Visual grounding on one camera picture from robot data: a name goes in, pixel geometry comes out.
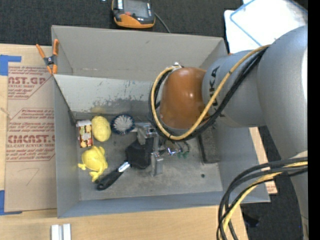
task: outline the yellow cable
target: yellow cable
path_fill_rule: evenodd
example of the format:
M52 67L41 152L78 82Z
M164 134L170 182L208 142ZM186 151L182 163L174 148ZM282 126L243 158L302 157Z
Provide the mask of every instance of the yellow cable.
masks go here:
M228 78L230 77L230 75L250 56L252 56L254 53L257 53L267 47L269 47L270 45L264 45L264 46L260 46L252 51L250 51L249 53L247 53L245 56L243 56L231 69L230 71L224 76L224 78L222 79L221 83L218 85L217 89L215 90L215 92L213 93L211 99L209 100L208 104L205 106L204 110L202 111L200 117L197 119L197 121L194 123L194 125L184 134L180 135L180 136L172 136L169 132L166 131L166 129L162 126L162 124L160 123L159 119L158 119L158 115L157 115L157 111L155 108L155 90L157 87L157 84L160 80L160 78L168 71L172 71L175 66L172 67L167 67L165 70L163 70L158 77L155 79L152 89L151 89L151 112L152 115L154 117L155 123L158 126L158 128L161 130L161 132L167 136L169 139L174 140L174 141L180 141L186 137L188 137L191 133L194 132L194 130L199 126L199 124L201 123L201 121L204 119L204 117L206 116L206 114L208 113L211 105L214 103L215 99L217 98L219 92L221 91L221 89L223 88L223 86L225 85L226 81L228 80Z
M288 165L286 165L284 167L298 167L298 166L306 166L306 165L308 165L308 162L304 161L304 162L291 163L291 164L288 164ZM232 207L230 212L224 218L224 220L223 220L223 230L225 231L227 229L228 223L229 223L233 213L235 212L236 207L239 206L239 204L242 202L242 200L245 199L246 196L258 186L258 184L260 184L260 183L262 183L264 181L267 181L267 180L272 180L275 176L277 176L277 175L279 175L281 173L282 172L274 172L274 173L271 173L271 174L264 175L264 176L258 178L254 183L252 183L249 186L249 188L243 193L243 195L236 201L236 203L234 204L234 206Z

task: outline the gray bin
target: gray bin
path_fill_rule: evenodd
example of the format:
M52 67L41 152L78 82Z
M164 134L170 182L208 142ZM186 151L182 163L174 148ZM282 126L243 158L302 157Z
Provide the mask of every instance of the gray bin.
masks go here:
M219 37L134 30L52 26L54 39L60 42L53 86L58 218L218 205L234 177L258 164L249 129L217 123L218 163L203 163L192 139L187 158L164 157L162 174L129 168L111 187L96 190L90 170L78 167L86 149L79 147L75 122L95 115L110 121L123 113L144 122L152 83L162 70L175 62L206 70L227 50ZM136 138L131 132L94 140L106 150L104 175L124 162L125 148ZM244 200L268 201L264 185Z

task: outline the small box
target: small box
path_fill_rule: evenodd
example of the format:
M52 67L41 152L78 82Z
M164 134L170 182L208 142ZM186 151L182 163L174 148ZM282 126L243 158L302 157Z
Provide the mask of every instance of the small box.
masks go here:
M94 137L92 134L92 123L90 120L78 121L75 125L78 127L80 148L92 147L94 144Z

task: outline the yellow ball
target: yellow ball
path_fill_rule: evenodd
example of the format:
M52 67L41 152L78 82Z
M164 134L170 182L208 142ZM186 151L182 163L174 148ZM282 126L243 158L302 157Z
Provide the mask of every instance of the yellow ball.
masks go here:
M99 142L105 142L110 138L111 127L106 118L96 115L92 120L92 134Z

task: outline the yellow rubber duck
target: yellow rubber duck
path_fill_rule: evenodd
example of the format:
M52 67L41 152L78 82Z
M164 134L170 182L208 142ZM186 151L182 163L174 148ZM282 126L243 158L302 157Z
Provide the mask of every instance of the yellow rubber duck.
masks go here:
M93 170L89 172L92 176L92 182L95 182L104 170L108 168L105 149L102 146L92 146L92 148L82 153L81 158L83 163L78 163L78 167L82 170L86 170L86 168Z

